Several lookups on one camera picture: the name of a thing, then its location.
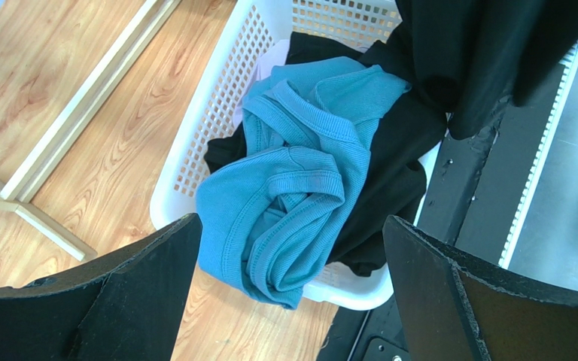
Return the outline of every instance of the laundry basket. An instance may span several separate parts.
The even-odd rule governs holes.
[[[234,109],[251,82],[261,54],[276,42],[289,39],[292,31],[367,48],[376,40],[386,41],[399,22],[394,0],[238,0],[157,182],[151,199],[151,219],[156,228],[196,210],[198,186],[209,176],[202,159],[207,142],[233,133]],[[421,159],[427,174],[431,174],[437,151],[438,147]],[[369,310],[382,305],[393,292],[387,266],[371,277],[360,278],[347,266],[334,263],[304,287],[303,296]]]

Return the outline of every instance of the blue shirt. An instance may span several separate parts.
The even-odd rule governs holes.
[[[199,266],[295,309],[367,176],[378,121],[408,84],[349,58],[275,67],[243,99],[247,157],[199,187]]]

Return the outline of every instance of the wooden floor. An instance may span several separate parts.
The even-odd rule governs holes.
[[[151,194],[235,2],[183,0],[33,200],[100,255],[154,231]],[[8,0],[0,10],[3,181],[140,5],[37,3]],[[76,265],[17,216],[0,212],[0,287]],[[315,359],[335,313],[333,305],[307,300],[297,311],[261,305],[198,270],[173,359]]]

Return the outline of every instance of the folded clothes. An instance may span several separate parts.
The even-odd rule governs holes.
[[[357,60],[403,74],[392,67],[395,56],[390,47],[377,41]],[[328,262],[342,262],[360,276],[370,276],[371,271],[385,265],[385,219],[395,214],[414,221],[427,188],[424,169],[417,159],[438,144],[446,130],[445,113],[428,107],[416,92],[407,92],[394,103],[379,122],[370,148],[367,180]]]
[[[384,71],[408,76],[400,67],[398,52],[377,41],[365,54],[337,41],[293,33],[287,64],[303,60],[354,56],[365,66],[380,65]],[[305,49],[318,49],[315,53]],[[356,275],[370,276],[386,263],[382,225],[391,214],[412,223],[426,189],[424,169],[417,159],[433,148],[446,132],[444,112],[425,105],[415,92],[403,94],[379,121],[371,144],[367,179],[327,260],[342,262]],[[214,139],[205,154],[211,173],[244,158],[247,153],[242,125],[232,137]]]
[[[295,309],[360,194],[379,119],[408,84],[339,57],[276,67],[243,101],[247,156],[198,189],[200,268]]]

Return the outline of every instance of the gray metal surface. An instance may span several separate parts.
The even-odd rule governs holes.
[[[363,361],[412,361],[412,357],[402,348],[376,337],[370,342]]]
[[[578,71],[509,270],[578,290]]]

